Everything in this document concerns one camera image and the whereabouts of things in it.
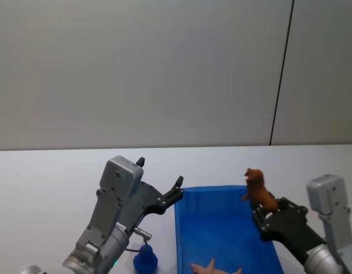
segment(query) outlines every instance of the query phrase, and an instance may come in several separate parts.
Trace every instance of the blue plastic tray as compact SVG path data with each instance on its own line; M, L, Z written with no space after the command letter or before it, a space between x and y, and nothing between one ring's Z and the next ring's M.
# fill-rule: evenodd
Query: blue plastic tray
M191 274L191 263L243 274L283 274L274 245L262 242L245 186L185 188L175 204L177 272Z

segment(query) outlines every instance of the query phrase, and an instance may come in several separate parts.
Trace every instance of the brown toy lion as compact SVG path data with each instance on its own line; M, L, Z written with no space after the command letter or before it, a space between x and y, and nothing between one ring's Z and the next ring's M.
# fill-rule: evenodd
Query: brown toy lion
M247 195L242 197L243 201L252 199L252 201L262 205L262 209L267 212L275 212L278 210L278 202L274 196L265 188L265 181L261 170L247 169Z

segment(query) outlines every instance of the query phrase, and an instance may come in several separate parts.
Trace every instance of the black vertical line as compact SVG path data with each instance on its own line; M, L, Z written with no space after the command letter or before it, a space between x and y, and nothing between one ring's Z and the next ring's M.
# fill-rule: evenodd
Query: black vertical line
M291 26L291 18L293 17L293 9L294 9L294 0L291 2L291 9L290 9L290 16L289 16L289 24L288 24L288 31L286 33L286 40L285 40L285 48L284 48L284 55L283 55L283 62L281 65L281 71L280 71L280 80L279 80L279 87L278 87L278 94L277 94L277 100L275 103L275 110L274 110L274 119L273 119L273 126L271 127L271 134L270 134L270 142L269 145L271 145L271 142L273 141L273 133L274 133L274 126L275 126L275 118L277 116L277 109L278 109L278 102L279 102L279 95L280 95L280 88L281 88L281 80L283 79L283 72L284 72L284 65L285 65L285 56L286 56L286 49L288 48L288 40L289 40L289 33L290 33L290 26Z

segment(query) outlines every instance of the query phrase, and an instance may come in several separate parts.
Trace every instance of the toy animal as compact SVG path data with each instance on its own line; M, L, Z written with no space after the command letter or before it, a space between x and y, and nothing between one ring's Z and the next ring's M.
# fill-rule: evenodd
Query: toy animal
M248 168L245 176L247 176L247 195L242 197L242 200L247 201L251 199L261 204L262 209L267 212L277 211L279 208L278 202L275 201L274 196L267 191L262 171Z
M193 274L228 274L225 271L215 269L214 264L215 261L213 258L207 267L202 267L201 265L197 264L191 264L191 268L193 270ZM242 268L240 267L237 272L233 272L232 274L242 274Z

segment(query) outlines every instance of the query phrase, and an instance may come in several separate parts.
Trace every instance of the black cable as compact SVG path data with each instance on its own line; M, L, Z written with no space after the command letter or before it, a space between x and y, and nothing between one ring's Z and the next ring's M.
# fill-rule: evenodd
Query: black cable
M285 65L285 56L286 56L286 49L288 47L288 40L289 40L289 33L290 33L290 25L291 25L291 18L293 17L293 9L294 9L294 0L291 2L291 9L290 9L290 16L289 16L289 24L288 24L288 31L286 34L286 40L285 40L285 49L284 49L284 56L283 56L283 63L281 65L281 72L280 72L280 80L279 80L279 87L278 87L278 95L277 95L277 101L275 103L275 110L274 110L274 118L273 118L273 126L271 128L271 134L270 134L270 142L269 145L271 145L273 141L273 132L274 132L274 126L275 126L275 118L277 116L277 109L278 109L278 101L279 101L279 95L280 95L280 88L281 88L281 80L283 79L283 71L284 71L284 65Z
M148 249L148 244L147 241L144 241L146 248L144 250L140 250L140 249L130 249L130 248L125 248L126 251L130 251L130 252L136 252L136 253L142 253L144 251L146 251Z

